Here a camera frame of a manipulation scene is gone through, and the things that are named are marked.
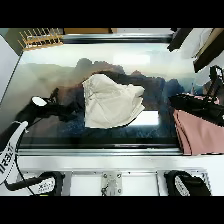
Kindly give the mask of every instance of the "glass tabletop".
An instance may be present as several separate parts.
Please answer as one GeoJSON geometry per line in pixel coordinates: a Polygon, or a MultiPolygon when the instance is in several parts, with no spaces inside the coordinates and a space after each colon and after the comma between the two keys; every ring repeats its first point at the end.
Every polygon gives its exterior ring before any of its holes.
{"type": "Polygon", "coordinates": [[[193,59],[169,52],[169,43],[79,43],[23,52],[0,107],[0,132],[33,96],[48,98],[59,89],[62,105],[75,102],[74,119],[42,119],[24,134],[27,149],[178,147],[168,97],[202,93],[194,85],[193,59]],[[85,127],[82,82],[95,73],[118,84],[142,86],[145,110],[130,124],[110,129],[85,127]]]}

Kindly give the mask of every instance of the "robotic arm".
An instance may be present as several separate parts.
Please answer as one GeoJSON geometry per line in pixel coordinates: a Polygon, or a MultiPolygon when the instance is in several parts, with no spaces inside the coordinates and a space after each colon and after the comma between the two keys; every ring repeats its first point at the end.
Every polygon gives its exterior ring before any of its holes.
{"type": "Polygon", "coordinates": [[[0,184],[7,179],[12,169],[24,132],[35,124],[36,118],[42,119],[54,115],[64,122],[74,119],[75,115],[72,113],[75,110],[75,103],[72,102],[68,106],[60,105],[58,91],[56,88],[50,98],[32,97],[29,104],[16,115],[15,121],[0,135],[0,184]]]}

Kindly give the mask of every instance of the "landscape picture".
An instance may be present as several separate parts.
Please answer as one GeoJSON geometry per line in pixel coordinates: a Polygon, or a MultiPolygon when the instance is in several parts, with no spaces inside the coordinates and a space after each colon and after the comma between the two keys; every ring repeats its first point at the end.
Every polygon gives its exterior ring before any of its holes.
{"type": "Polygon", "coordinates": [[[32,96],[47,98],[58,88],[62,105],[77,105],[74,119],[43,119],[24,137],[175,138],[168,97],[192,91],[201,94],[202,87],[194,84],[192,59],[181,59],[166,47],[167,44],[73,44],[24,52],[1,103],[0,131],[9,126],[32,96]],[[82,82],[96,73],[105,74],[118,84],[142,86],[145,110],[158,111],[159,124],[85,128],[82,82]]]}

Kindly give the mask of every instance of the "pink cloth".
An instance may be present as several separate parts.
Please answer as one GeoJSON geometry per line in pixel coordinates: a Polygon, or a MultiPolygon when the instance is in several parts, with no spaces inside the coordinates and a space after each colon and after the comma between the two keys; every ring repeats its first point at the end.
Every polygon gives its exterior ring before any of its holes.
{"type": "Polygon", "coordinates": [[[224,153],[224,128],[185,111],[175,110],[177,135],[184,154],[224,153]]]}

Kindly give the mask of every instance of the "folded garment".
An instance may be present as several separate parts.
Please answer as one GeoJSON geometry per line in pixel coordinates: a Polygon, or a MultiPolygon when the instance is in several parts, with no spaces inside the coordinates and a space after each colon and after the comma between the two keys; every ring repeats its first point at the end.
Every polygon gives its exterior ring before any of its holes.
{"type": "Polygon", "coordinates": [[[185,111],[175,110],[180,146],[187,155],[224,153],[224,128],[185,111]]]}
{"type": "Polygon", "coordinates": [[[140,97],[141,86],[117,84],[104,74],[92,75],[84,81],[85,127],[112,128],[136,118],[145,107],[140,97]]]}

